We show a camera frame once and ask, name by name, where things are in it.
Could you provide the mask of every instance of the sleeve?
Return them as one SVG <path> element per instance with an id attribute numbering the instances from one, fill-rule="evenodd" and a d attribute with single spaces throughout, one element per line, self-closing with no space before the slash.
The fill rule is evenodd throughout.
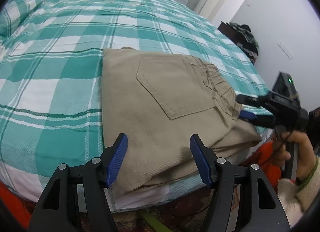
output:
<path id="1" fill-rule="evenodd" d="M 310 173 L 309 177 L 298 187 L 296 197 L 300 201 L 303 211 L 306 211 L 311 205 L 320 189 L 320 164 L 317 157 L 317 163 Z"/>
<path id="2" fill-rule="evenodd" d="M 293 227 L 302 217 L 303 212 L 299 200 L 296 198 L 298 187 L 289 179 L 278 182 L 278 197 L 287 215 L 290 227 Z"/>

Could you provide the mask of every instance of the metal screw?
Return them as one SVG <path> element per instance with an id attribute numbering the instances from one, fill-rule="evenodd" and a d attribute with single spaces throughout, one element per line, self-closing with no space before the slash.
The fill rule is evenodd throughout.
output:
<path id="1" fill-rule="evenodd" d="M 65 163 L 62 163 L 58 166 L 59 170 L 64 170 L 67 167 L 67 165 Z"/>
<path id="2" fill-rule="evenodd" d="M 92 163 L 100 163 L 101 159 L 99 157 L 95 157 L 92 159 Z"/>
<path id="3" fill-rule="evenodd" d="M 220 157 L 220 158 L 217 159 L 217 162 L 221 163 L 221 164 L 224 164 L 224 163 L 226 163 L 226 160 L 225 160 L 225 158 L 221 158 Z"/>
<path id="4" fill-rule="evenodd" d="M 254 170 L 259 169 L 259 165 L 257 165 L 256 163 L 251 164 L 251 168 Z"/>

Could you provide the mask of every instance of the pile of clothes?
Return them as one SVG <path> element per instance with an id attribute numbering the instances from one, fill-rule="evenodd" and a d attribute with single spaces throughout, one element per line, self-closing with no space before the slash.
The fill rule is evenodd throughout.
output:
<path id="1" fill-rule="evenodd" d="M 241 41 L 236 45 L 247 55 L 252 64 L 254 64 L 259 55 L 259 44 L 251 33 L 248 25 L 229 24 L 237 33 L 237 38 Z"/>

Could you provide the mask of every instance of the black cable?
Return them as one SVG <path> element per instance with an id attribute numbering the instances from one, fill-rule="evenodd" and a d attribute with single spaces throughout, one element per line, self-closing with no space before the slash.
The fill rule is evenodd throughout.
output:
<path id="1" fill-rule="evenodd" d="M 300 119 L 300 112 L 301 112 L 300 103 L 298 103 L 298 106 L 299 106 L 299 109 L 298 109 L 299 117 L 298 117 L 298 119 Z M 281 140 L 282 143 L 281 143 L 281 145 L 279 146 L 279 148 L 278 148 L 277 150 L 275 150 L 267 160 L 265 160 L 262 164 L 260 164 L 260 166 L 262 166 L 262 165 L 264 165 L 265 163 L 267 163 L 268 161 L 270 161 L 270 159 L 271 159 L 273 156 L 275 156 L 276 153 L 278 153 L 278 151 L 281 149 L 282 144 L 288 142 L 288 141 L 287 141 L 288 138 L 292 135 L 293 131 L 297 129 L 297 125 L 298 125 L 298 122 L 295 123 L 295 126 L 294 126 L 293 129 L 290 131 L 289 135 L 288 135 L 285 139 Z"/>
<path id="2" fill-rule="evenodd" d="M 206 206 L 204 209 L 200 210 L 199 212 L 196 212 L 196 213 L 192 213 L 192 214 L 189 214 L 189 215 L 186 215 L 186 216 L 176 216 L 172 213 L 172 216 L 174 216 L 175 218 L 186 218 L 186 217 L 190 217 L 190 216 L 193 216 L 193 215 L 196 215 L 196 214 L 200 214 L 201 212 L 205 211 L 208 207 L 210 206 L 210 204 L 208 206 Z"/>
<path id="3" fill-rule="evenodd" d="M 282 144 L 285 143 L 285 142 L 287 142 L 287 139 L 290 137 L 290 135 L 292 135 L 292 133 L 293 133 L 293 130 L 291 130 L 290 134 L 289 134 L 284 140 L 281 141 Z M 272 155 L 271 155 L 268 159 L 266 159 L 262 164 L 260 164 L 260 166 L 262 166 L 262 165 L 264 165 L 265 163 L 267 163 L 268 161 L 270 161 L 270 159 L 279 152 L 279 150 L 280 150 L 281 147 L 282 147 L 282 144 L 279 146 L 279 148 L 278 148 L 277 150 L 273 151 Z"/>

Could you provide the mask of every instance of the khaki pants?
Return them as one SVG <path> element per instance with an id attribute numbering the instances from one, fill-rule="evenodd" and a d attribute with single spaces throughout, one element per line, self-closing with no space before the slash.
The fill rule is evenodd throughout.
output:
<path id="1" fill-rule="evenodd" d="M 129 143 L 113 189 L 121 195 L 194 173 L 192 134 L 223 157 L 257 144 L 254 127 L 238 120 L 241 105 L 235 99 L 217 67 L 199 58 L 105 49 L 104 142 L 111 146 L 125 133 Z"/>

